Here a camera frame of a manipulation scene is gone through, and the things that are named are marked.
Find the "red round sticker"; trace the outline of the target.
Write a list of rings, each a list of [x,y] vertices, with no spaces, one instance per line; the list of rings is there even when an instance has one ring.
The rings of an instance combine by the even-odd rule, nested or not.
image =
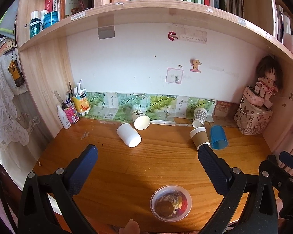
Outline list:
[[[177,39],[178,39],[178,36],[177,36],[176,32],[174,32],[174,31],[170,31],[170,32],[168,33],[168,39],[169,39],[170,41],[175,41],[175,40],[177,40]]]

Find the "white squeeze bottle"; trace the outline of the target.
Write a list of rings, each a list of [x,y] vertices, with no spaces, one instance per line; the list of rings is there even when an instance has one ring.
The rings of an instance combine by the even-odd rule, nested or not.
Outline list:
[[[57,115],[65,129],[68,129],[71,127],[71,123],[69,122],[66,113],[62,109],[60,105],[57,105]]]

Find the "pink square sticker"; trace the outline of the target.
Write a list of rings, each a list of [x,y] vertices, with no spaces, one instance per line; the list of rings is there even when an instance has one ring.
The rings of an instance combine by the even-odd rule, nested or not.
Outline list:
[[[180,85],[184,71],[182,69],[168,68],[166,74],[166,83],[175,83]]]

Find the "white plastic cup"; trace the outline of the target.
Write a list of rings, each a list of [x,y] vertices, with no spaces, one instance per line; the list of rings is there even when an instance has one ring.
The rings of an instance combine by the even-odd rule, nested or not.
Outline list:
[[[140,134],[128,123],[120,125],[117,128],[116,133],[130,148],[138,146],[142,141]]]

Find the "brown sleeved paper cup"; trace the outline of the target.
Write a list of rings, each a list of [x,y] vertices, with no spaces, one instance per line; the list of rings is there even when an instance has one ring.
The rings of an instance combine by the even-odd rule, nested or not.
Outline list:
[[[194,142],[197,150],[199,150],[199,148],[202,145],[211,146],[209,138],[207,136],[206,128],[203,126],[193,129],[190,132],[190,137],[191,137],[192,141]]]

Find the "brown-haired rag doll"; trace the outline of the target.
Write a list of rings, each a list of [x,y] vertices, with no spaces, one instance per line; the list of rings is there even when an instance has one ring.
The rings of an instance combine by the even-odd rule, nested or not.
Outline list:
[[[258,79],[254,92],[264,100],[263,105],[270,109],[272,106],[271,96],[283,89],[282,67],[273,57],[265,56],[256,67],[256,75]]]

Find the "pink pen can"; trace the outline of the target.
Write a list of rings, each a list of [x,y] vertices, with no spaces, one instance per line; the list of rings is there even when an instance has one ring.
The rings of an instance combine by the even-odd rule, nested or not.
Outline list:
[[[64,110],[71,124],[75,124],[79,121],[79,115],[77,113],[77,110],[73,102],[70,102],[69,104],[67,104],[66,102],[63,102],[62,109]]]

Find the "white paper cup black logo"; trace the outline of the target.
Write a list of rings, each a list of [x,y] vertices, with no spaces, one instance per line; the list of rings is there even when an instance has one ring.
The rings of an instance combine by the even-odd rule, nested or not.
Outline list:
[[[133,110],[132,112],[132,119],[134,127],[137,130],[144,130],[149,127],[150,125],[150,118],[141,110]]]

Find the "blue cosmetic jar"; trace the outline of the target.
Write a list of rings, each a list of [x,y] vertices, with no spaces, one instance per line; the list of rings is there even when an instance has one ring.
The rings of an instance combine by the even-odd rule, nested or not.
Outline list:
[[[50,27],[51,25],[54,25],[59,21],[59,14],[58,11],[49,12],[44,15],[43,18],[43,29],[46,29]]]

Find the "blue plastic cup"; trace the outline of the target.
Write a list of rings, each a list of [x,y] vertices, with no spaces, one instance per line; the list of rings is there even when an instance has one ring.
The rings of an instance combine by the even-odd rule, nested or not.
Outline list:
[[[210,129],[210,137],[213,149],[222,150],[228,146],[228,140],[222,126],[212,126]]]

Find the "patterned fabric basket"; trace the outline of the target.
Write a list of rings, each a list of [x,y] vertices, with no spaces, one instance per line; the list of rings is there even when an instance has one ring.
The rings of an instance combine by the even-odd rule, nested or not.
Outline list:
[[[243,135],[259,135],[266,129],[272,115],[271,109],[255,106],[242,97],[234,121]]]

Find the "green grape carton strip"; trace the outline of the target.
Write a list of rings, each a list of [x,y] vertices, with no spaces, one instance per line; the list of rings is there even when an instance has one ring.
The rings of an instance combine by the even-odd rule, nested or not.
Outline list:
[[[87,99],[90,111],[87,118],[131,123],[131,113],[140,110],[152,121],[174,121],[175,118],[192,120],[194,110],[207,111],[207,120],[212,122],[216,100],[164,94],[123,94],[89,92]]]

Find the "teal cosmetic bottle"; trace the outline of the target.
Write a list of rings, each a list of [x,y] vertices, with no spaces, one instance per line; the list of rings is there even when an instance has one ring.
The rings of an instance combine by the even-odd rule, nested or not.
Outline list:
[[[41,21],[39,18],[39,11],[33,11],[31,13],[30,24],[29,24],[29,34],[30,38],[36,36],[41,32]]]

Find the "clear plastic ruler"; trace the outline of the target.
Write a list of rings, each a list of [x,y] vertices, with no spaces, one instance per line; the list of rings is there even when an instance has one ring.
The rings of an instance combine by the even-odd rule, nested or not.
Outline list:
[[[63,105],[63,100],[62,98],[60,97],[59,93],[57,91],[54,91],[53,92],[57,98],[57,100],[59,101],[60,105]]]

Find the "clear printed plastic cup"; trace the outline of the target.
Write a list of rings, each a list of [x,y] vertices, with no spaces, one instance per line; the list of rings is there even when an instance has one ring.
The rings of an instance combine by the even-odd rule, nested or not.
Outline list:
[[[192,209],[190,193],[177,185],[163,186],[150,199],[152,214],[164,222],[177,222],[184,219]]]

